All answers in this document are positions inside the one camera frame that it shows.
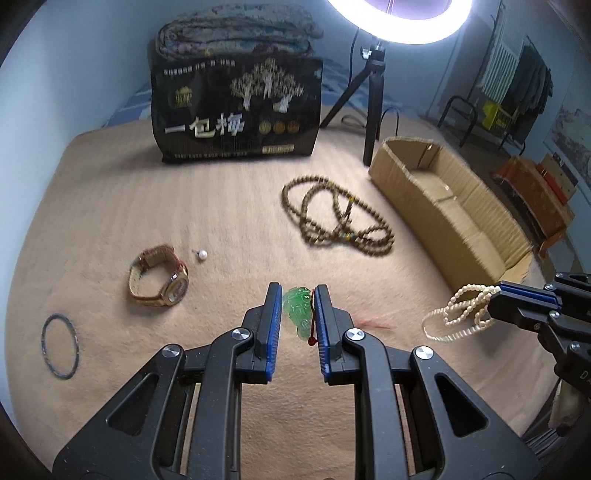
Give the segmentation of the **right hand in white glove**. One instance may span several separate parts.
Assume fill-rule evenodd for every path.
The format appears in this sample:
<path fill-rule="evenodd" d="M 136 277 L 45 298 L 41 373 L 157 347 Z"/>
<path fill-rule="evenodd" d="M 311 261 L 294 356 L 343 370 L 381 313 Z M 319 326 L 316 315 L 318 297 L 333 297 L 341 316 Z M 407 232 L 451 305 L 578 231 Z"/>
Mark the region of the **right hand in white glove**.
<path fill-rule="evenodd" d="M 573 427 L 587 405 L 587 398 L 575 387 L 560 380 L 552 400 L 548 426 L 551 429 Z"/>

